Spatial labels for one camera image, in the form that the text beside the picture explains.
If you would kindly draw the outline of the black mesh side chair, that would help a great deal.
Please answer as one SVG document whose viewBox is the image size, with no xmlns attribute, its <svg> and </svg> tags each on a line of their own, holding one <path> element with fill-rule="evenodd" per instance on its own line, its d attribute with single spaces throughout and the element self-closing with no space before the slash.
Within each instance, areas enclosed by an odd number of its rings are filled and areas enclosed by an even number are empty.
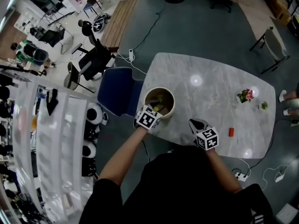
<svg viewBox="0 0 299 224">
<path fill-rule="evenodd" d="M 88 89 L 85 86 L 82 86 L 79 82 L 80 82 L 80 73 L 79 71 L 76 69 L 76 67 L 73 65 L 72 62 L 69 62 L 67 65 L 67 69 L 68 69 L 68 74 L 64 79 L 64 87 L 67 89 L 70 89 L 72 91 L 76 90 L 76 88 L 78 86 L 86 89 L 87 91 L 94 93 L 94 91 Z"/>
</svg>

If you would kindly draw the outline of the wooden slat platform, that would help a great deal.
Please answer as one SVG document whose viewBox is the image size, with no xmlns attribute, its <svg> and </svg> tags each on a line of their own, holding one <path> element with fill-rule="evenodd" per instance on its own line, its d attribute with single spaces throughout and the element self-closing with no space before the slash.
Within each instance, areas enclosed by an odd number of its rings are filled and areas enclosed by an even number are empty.
<svg viewBox="0 0 299 224">
<path fill-rule="evenodd" d="M 123 33 L 138 0 L 122 0 L 116 6 L 107 27 L 104 29 L 101 44 L 111 52 L 119 49 Z"/>
</svg>

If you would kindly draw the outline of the person's right forearm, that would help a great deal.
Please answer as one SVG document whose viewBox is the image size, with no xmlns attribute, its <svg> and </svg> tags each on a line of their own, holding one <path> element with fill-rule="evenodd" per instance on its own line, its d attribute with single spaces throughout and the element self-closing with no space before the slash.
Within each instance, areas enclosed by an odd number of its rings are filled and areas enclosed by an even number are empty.
<svg viewBox="0 0 299 224">
<path fill-rule="evenodd" d="M 230 193 L 235 194 L 241 191 L 241 185 L 222 161 L 221 157 L 216 153 L 216 151 L 214 149 L 210 149 L 206 151 L 206 155 L 221 186 Z"/>
</svg>

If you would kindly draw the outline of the white round-window backpack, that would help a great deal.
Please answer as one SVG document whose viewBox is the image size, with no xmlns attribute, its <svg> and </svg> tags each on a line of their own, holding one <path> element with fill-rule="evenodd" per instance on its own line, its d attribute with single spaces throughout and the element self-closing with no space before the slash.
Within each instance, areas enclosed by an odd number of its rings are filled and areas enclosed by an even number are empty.
<svg viewBox="0 0 299 224">
<path fill-rule="evenodd" d="M 96 103 L 89 103 L 86 115 L 87 121 L 93 125 L 106 125 L 108 122 L 108 115 L 102 110 L 102 108 Z"/>
<path fill-rule="evenodd" d="M 95 158 L 96 146 L 92 142 L 84 141 L 82 155 L 85 158 Z"/>
</svg>

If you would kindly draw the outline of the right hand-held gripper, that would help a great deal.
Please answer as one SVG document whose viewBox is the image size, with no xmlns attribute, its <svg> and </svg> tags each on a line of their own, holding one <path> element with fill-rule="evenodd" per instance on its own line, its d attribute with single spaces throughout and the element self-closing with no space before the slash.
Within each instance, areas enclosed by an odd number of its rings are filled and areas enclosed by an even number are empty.
<svg viewBox="0 0 299 224">
<path fill-rule="evenodd" d="M 195 136 L 196 146 L 205 151 L 219 145 L 219 136 L 214 127 L 211 127 L 205 120 L 189 119 L 189 126 Z"/>
</svg>

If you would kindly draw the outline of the blue upholstered chair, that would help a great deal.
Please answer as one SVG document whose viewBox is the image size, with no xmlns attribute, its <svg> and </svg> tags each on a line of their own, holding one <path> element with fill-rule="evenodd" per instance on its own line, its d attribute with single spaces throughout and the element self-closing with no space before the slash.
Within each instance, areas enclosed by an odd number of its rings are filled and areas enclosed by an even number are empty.
<svg viewBox="0 0 299 224">
<path fill-rule="evenodd" d="M 135 80 L 132 69 L 109 68 L 104 71 L 97 101 L 115 116 L 135 116 L 143 81 Z"/>
</svg>

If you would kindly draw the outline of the beige patterned round bucket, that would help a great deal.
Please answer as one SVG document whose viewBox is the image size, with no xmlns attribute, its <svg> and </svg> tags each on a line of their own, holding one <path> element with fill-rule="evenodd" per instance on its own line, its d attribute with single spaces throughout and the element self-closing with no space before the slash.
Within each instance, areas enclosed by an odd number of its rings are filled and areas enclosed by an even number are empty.
<svg viewBox="0 0 299 224">
<path fill-rule="evenodd" d="M 175 110 L 175 97 L 173 93 L 164 87 L 154 87 L 150 89 L 143 98 L 143 104 L 148 105 L 149 101 L 157 100 L 158 97 L 162 97 L 163 101 L 159 105 L 163 105 L 169 111 L 168 114 L 162 114 L 162 119 L 167 119 L 172 116 Z"/>
</svg>

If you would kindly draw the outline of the pink flower potted plant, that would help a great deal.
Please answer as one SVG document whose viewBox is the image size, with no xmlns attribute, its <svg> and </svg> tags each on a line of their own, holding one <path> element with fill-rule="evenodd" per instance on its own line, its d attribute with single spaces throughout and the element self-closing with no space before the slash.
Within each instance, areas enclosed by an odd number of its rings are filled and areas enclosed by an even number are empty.
<svg viewBox="0 0 299 224">
<path fill-rule="evenodd" d="M 245 102 L 251 102 L 251 100 L 254 98 L 253 97 L 253 91 L 250 89 L 245 89 L 241 93 L 237 94 L 237 97 L 239 98 L 241 103 Z"/>
</svg>

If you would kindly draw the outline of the black office chair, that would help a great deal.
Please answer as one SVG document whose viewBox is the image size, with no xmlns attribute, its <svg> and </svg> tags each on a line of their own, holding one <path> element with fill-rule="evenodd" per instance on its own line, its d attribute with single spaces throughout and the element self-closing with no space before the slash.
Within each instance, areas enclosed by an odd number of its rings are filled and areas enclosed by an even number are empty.
<svg viewBox="0 0 299 224">
<path fill-rule="evenodd" d="M 87 51 L 82 48 L 82 43 L 78 44 L 71 52 L 73 55 L 77 50 L 85 53 L 85 55 L 78 62 L 80 67 L 80 75 L 83 75 L 85 80 L 93 80 L 94 77 L 108 69 L 107 66 L 110 60 L 115 59 L 115 55 L 103 46 L 99 39 L 96 39 L 93 34 L 92 24 L 89 21 L 79 20 L 78 25 L 82 28 L 82 34 L 89 38 L 90 43 L 94 46 L 93 49 Z"/>
</svg>

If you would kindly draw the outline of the person's black clothing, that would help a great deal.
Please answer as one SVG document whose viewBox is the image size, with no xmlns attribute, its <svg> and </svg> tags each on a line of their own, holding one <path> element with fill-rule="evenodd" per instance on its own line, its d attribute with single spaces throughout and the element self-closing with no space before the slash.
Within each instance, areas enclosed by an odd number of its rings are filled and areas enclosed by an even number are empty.
<svg viewBox="0 0 299 224">
<path fill-rule="evenodd" d="M 126 201 L 113 181 L 97 181 L 79 224 L 252 224 L 256 217 L 275 222 L 261 188 L 226 191 L 207 155 L 186 146 L 146 164 Z"/>
</svg>

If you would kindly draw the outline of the person's left forearm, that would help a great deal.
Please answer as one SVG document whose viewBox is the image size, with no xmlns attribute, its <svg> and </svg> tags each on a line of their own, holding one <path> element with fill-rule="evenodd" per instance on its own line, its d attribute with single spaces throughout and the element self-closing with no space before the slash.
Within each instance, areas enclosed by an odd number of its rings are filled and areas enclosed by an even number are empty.
<svg viewBox="0 0 299 224">
<path fill-rule="evenodd" d="M 120 186 L 147 132 L 148 130 L 144 127 L 140 126 L 136 128 L 133 134 L 122 144 L 104 166 L 98 180 L 108 179 Z"/>
</svg>

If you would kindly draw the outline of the white curved shelf unit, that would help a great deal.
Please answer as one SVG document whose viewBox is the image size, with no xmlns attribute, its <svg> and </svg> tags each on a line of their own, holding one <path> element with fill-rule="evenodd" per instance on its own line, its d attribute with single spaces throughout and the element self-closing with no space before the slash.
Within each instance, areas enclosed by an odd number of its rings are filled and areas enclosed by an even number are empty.
<svg viewBox="0 0 299 224">
<path fill-rule="evenodd" d="M 57 89 L 51 115 L 47 91 Z M 90 99 L 48 80 L 21 81 L 13 113 L 13 152 L 22 193 L 53 223 L 76 222 L 93 182 L 82 176 L 84 128 Z"/>
</svg>

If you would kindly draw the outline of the grey chair with black legs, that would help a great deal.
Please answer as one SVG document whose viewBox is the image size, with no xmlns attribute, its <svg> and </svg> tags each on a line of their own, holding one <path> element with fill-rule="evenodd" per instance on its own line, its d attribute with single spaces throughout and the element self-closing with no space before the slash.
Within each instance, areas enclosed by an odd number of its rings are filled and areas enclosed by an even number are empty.
<svg viewBox="0 0 299 224">
<path fill-rule="evenodd" d="M 261 75 L 268 72 L 269 70 L 271 70 L 271 72 L 275 71 L 279 68 L 279 65 L 281 63 L 287 61 L 291 57 L 287 54 L 286 50 L 282 48 L 281 43 L 273 32 L 273 27 L 267 28 L 264 34 L 256 41 L 256 43 L 249 49 L 249 51 L 252 51 L 260 43 L 260 41 L 263 41 L 260 48 L 263 48 L 264 45 L 266 45 L 272 58 L 275 61 L 272 66 L 263 70 L 261 72 Z"/>
</svg>

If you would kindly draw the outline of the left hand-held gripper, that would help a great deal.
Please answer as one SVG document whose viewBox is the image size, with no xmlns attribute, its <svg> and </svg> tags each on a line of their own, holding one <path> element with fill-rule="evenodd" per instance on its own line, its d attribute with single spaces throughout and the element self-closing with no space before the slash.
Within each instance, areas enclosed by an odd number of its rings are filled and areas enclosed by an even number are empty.
<svg viewBox="0 0 299 224">
<path fill-rule="evenodd" d="M 153 110 L 151 107 L 155 107 L 160 104 L 159 100 L 151 100 L 148 105 L 143 105 L 135 115 L 135 126 L 141 126 L 147 130 L 155 128 L 162 118 L 162 114 L 168 114 L 169 111 L 166 107 L 160 110 L 160 113 Z"/>
</svg>

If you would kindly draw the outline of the brown cardboard box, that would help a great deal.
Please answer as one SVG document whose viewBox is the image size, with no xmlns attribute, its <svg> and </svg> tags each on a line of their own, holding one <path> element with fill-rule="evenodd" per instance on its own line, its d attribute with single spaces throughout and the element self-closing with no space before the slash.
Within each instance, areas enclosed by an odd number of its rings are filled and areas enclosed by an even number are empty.
<svg viewBox="0 0 299 224">
<path fill-rule="evenodd" d="M 287 9 L 286 0 L 268 0 L 267 2 L 274 17 L 283 25 L 287 26 L 291 20 L 291 15 Z"/>
</svg>

